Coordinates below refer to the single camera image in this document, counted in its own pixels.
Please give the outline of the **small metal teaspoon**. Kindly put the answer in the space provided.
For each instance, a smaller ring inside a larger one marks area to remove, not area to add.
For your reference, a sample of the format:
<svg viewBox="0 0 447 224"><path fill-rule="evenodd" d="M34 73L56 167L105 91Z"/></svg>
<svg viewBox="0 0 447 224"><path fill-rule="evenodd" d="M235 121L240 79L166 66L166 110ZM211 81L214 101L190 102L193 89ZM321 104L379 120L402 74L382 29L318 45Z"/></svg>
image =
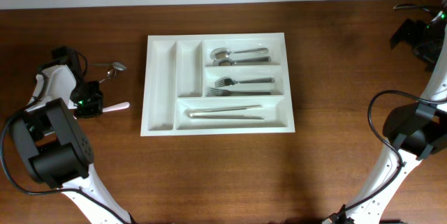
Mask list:
<svg viewBox="0 0 447 224"><path fill-rule="evenodd" d="M127 69L127 67L124 64L122 64L120 62L116 62L116 61L110 62L110 63L93 63L93 64L91 64L91 66L107 66L107 67L111 67L111 68L114 68L119 71L124 71Z"/></svg>
<svg viewBox="0 0 447 224"><path fill-rule="evenodd" d="M116 74L117 74L117 70L114 68L111 68L110 70L107 71L106 77L103 78L102 80L100 80L99 82L102 83L106 80L110 80L110 79L114 78Z"/></svg>

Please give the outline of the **metal tongs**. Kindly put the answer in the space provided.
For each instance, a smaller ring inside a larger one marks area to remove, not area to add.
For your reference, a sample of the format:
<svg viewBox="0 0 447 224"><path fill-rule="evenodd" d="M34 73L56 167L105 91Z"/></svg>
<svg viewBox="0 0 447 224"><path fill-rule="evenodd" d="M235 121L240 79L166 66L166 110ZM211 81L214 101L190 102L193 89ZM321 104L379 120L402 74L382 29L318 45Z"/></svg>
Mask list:
<svg viewBox="0 0 447 224"><path fill-rule="evenodd" d="M258 108L262 108L262 106L246 105L238 107L202 108L195 110L187 109L185 110L185 115L188 116L188 118L190 119L264 120L264 117L262 116L230 113Z"/></svg>

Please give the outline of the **metal fork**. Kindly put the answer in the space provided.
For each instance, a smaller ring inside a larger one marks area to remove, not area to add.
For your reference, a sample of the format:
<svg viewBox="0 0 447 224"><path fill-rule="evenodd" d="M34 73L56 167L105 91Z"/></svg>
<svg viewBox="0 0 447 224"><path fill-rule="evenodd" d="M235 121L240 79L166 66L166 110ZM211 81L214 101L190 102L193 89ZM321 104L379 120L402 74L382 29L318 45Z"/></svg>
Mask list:
<svg viewBox="0 0 447 224"><path fill-rule="evenodd" d="M269 91L229 91L227 89L209 88L209 94L213 96L269 96Z"/></svg>
<svg viewBox="0 0 447 224"><path fill-rule="evenodd" d="M214 87L220 88L220 87L234 86L236 84L262 84L262 83L275 83L275 80L273 77L266 77L254 80L234 80L229 77L223 77L214 82Z"/></svg>

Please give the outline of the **large metal spoon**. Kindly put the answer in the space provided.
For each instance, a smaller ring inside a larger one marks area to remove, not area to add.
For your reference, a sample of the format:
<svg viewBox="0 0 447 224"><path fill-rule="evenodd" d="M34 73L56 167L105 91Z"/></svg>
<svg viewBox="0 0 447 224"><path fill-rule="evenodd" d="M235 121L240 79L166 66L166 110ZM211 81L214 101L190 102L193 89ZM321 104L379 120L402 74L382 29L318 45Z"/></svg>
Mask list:
<svg viewBox="0 0 447 224"><path fill-rule="evenodd" d="M229 57L217 59L213 62L213 66L232 66L232 65L245 65L245 64L252 64L252 63L260 63L260 62L270 62L271 57L256 57L256 58L248 58L248 59L236 59L233 60Z"/></svg>
<svg viewBox="0 0 447 224"><path fill-rule="evenodd" d="M266 47L261 48L254 48L254 49L248 49L248 50L239 50L239 51L232 51L225 47L220 47L217 49L214 49L210 52L210 58L213 60L219 60L228 58L231 54L244 54L244 53L259 53L259 54L266 54L269 52L269 49Z"/></svg>

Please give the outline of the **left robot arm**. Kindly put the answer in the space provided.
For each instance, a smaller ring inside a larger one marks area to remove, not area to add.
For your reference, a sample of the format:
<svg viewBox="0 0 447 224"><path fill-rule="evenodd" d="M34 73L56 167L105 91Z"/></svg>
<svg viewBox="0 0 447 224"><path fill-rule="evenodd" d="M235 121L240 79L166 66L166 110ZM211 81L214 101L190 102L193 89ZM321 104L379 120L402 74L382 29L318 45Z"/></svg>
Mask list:
<svg viewBox="0 0 447 224"><path fill-rule="evenodd" d="M78 119L103 112L97 81L68 64L39 68L37 85L25 108L3 130L9 134L30 177L48 186L45 194L63 194L90 223L134 223L100 180L94 152Z"/></svg>

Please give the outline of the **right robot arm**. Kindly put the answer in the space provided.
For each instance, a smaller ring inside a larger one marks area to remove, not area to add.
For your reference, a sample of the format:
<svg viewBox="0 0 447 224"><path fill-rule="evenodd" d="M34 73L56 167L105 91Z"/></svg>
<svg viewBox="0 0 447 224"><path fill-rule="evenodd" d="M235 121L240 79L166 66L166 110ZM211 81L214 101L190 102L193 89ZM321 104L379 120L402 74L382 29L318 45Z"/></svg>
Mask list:
<svg viewBox="0 0 447 224"><path fill-rule="evenodd" d="M376 165L357 196L324 223L381 223L385 208L409 173L422 160L446 149L446 2L439 6L402 3L394 10L423 10L432 16L428 23L405 20L390 38L391 47L401 42L410 45L431 77L420 96L391 91L413 102L392 110L381 132L372 129L383 144Z"/></svg>

